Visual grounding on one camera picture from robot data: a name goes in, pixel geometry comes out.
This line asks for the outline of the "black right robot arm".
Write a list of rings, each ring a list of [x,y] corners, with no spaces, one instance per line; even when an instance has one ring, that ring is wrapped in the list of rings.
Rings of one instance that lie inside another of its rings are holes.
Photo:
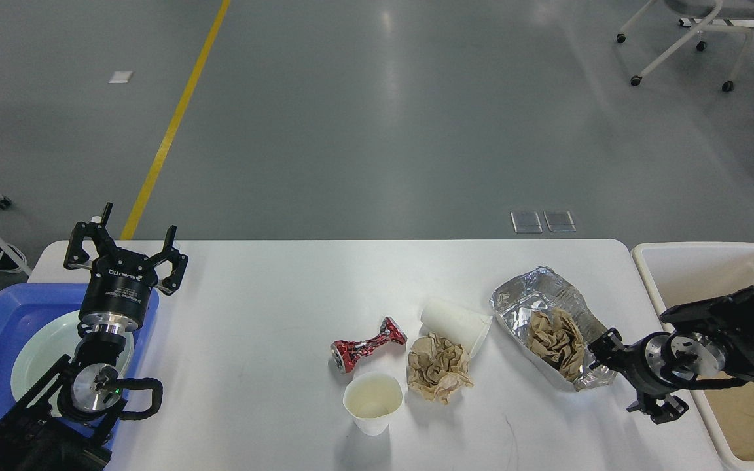
[[[721,390],[754,382],[754,285],[721,297],[668,308],[656,332],[633,345],[608,329],[588,346],[595,366],[622,374],[636,389],[629,411],[657,424],[682,417],[678,390]]]

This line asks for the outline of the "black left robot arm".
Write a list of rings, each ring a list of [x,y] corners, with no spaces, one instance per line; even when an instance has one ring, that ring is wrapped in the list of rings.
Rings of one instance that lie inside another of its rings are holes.
[[[126,376],[118,358],[128,334],[145,325],[153,292],[176,292],[189,259],[175,246],[176,226],[156,254],[119,247],[107,231],[112,208],[107,203],[97,220],[71,232],[63,265],[90,274],[80,343],[0,419],[0,470],[102,470],[117,421],[144,420],[161,408],[162,383]]]

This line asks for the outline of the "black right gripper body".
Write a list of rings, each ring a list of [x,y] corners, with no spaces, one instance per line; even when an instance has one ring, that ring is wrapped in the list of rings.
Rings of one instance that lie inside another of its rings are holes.
[[[638,393],[664,398],[668,393],[675,391],[675,387],[661,378],[659,373],[661,367],[666,364],[662,358],[662,347],[668,341],[668,337],[668,333],[649,334],[623,351],[623,368],[620,374]]]

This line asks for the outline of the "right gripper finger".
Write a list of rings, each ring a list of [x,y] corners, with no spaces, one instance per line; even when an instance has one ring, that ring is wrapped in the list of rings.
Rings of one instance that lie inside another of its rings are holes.
[[[688,412],[689,405],[673,393],[674,391],[668,391],[664,394],[650,394],[637,391],[636,400],[626,408],[626,411],[631,413],[639,411],[650,417],[650,420],[658,425],[676,421],[685,412]]]
[[[598,339],[592,341],[588,346],[594,358],[589,368],[597,370],[600,366],[607,367],[608,370],[624,374],[628,370],[629,346],[622,342],[616,328],[610,328],[605,331]]]

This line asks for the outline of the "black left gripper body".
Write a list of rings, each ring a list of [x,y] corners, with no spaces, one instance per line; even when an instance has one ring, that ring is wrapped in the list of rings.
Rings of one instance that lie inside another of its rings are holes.
[[[134,332],[145,324],[158,276],[139,253],[103,254],[90,263],[90,280],[79,313],[86,329]]]

